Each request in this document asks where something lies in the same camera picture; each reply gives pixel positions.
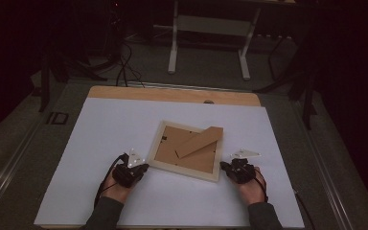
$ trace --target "sleeve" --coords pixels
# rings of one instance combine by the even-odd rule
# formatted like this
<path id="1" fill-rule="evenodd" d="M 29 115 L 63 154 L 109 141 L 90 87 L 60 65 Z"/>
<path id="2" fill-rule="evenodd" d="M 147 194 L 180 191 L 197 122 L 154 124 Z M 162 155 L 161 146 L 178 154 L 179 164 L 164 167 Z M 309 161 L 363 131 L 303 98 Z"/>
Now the sleeve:
<path id="1" fill-rule="evenodd" d="M 86 224 L 81 227 L 81 230 L 108 230 L 116 229 L 119 216 L 121 215 L 124 204 L 109 198 L 101 197 L 97 206 L 92 212 L 91 217 Z"/>
<path id="2" fill-rule="evenodd" d="M 273 205 L 269 203 L 254 203 L 247 207 L 249 211 L 250 227 L 253 230 L 283 229 L 277 218 Z"/>

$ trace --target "wooden edge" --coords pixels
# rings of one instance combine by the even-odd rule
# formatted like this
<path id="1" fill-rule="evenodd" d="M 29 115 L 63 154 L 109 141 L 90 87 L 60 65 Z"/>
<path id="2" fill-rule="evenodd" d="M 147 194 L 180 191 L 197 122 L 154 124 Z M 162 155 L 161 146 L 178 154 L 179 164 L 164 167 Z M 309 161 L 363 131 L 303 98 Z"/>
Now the wooden edge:
<path id="1" fill-rule="evenodd" d="M 164 162 L 160 162 L 160 161 L 156 161 L 154 160 L 158 147 L 159 147 L 159 143 L 161 140 L 161 137 L 163 136 L 163 132 L 166 128 L 166 126 L 169 127 L 176 127 L 176 128 L 181 128 L 181 129 L 186 129 L 189 131 L 193 131 L 193 132 L 200 132 L 203 129 L 198 128 L 198 127 L 193 127 L 193 126 L 185 126 L 185 125 L 181 125 L 181 124 L 177 124 L 177 123 L 172 123 L 172 122 L 168 122 L 168 121 L 162 121 L 160 123 L 159 128 L 157 129 L 157 134 L 154 137 L 153 140 L 153 144 L 151 146 L 151 150 L 149 153 L 149 157 L 148 157 L 148 164 L 156 169 L 159 170 L 164 170 L 167 172 L 171 172 L 171 173 L 178 173 L 178 174 L 182 174 L 182 175 L 187 175 L 190 177 L 194 177 L 197 179 L 203 179 L 203 180 L 207 180 L 207 181 L 212 181 L 212 182 L 218 182 L 219 180 L 219 161 L 220 158 L 222 156 L 222 139 L 217 141 L 217 148 L 216 148 L 216 153 L 215 153 L 215 158 L 214 158 L 214 167 L 213 167 L 213 172 L 212 173 L 207 173 L 207 172 L 200 172 L 197 170 L 192 170 L 192 169 L 187 169 L 184 167 L 179 167 L 179 166 L 174 166 L 172 164 L 168 164 L 168 163 L 164 163 Z"/>
<path id="2" fill-rule="evenodd" d="M 88 98 L 201 104 L 209 100 L 214 102 L 214 104 L 261 106 L 258 96 L 253 93 L 193 89 L 135 88 L 96 85 L 91 87 Z"/>
<path id="3" fill-rule="evenodd" d="M 57 225 L 57 224 L 41 224 L 36 225 L 45 229 L 80 229 L 82 225 Z"/>

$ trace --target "wooden board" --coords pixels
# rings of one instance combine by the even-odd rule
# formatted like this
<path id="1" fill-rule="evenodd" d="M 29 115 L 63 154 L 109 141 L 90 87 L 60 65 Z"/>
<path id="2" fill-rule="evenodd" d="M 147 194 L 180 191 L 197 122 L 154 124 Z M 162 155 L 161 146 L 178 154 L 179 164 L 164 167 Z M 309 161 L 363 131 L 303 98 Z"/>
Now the wooden board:
<path id="1" fill-rule="evenodd" d="M 188 175 L 209 181 L 219 180 L 222 156 L 221 139 L 185 157 L 178 157 L 175 149 L 204 129 L 162 121 L 154 138 L 148 163 L 157 169 Z"/>
<path id="2" fill-rule="evenodd" d="M 88 98 L 201 104 L 208 100 L 214 104 L 261 106 L 258 96 L 253 93 L 212 90 L 93 86 L 89 91 Z"/>

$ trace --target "white tabletop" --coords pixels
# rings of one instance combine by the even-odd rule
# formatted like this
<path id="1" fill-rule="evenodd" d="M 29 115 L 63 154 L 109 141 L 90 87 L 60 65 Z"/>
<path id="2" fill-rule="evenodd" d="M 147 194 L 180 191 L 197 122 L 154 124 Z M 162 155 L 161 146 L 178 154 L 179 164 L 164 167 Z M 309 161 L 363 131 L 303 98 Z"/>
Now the white tabletop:
<path id="1" fill-rule="evenodd" d="M 162 120 L 192 127 L 223 127 L 222 160 L 240 148 L 262 156 L 268 201 L 284 227 L 304 223 L 264 107 L 88 98 L 34 224 L 83 225 L 110 164 L 134 148 L 147 157 Z M 218 183 L 149 168 L 118 223 L 128 227 L 244 227 L 245 205 L 224 172 Z"/>

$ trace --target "picture frame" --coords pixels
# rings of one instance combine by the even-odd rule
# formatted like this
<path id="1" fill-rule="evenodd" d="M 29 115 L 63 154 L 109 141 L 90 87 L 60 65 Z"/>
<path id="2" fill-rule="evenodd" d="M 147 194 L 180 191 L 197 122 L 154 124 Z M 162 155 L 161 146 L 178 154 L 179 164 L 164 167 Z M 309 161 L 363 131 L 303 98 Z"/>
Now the picture frame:
<path id="1" fill-rule="evenodd" d="M 179 158 L 173 149 L 174 146 L 198 135 L 203 130 L 199 127 L 162 121 L 151 146 L 148 164 L 170 173 L 218 182 L 222 138 L 183 158 Z"/>

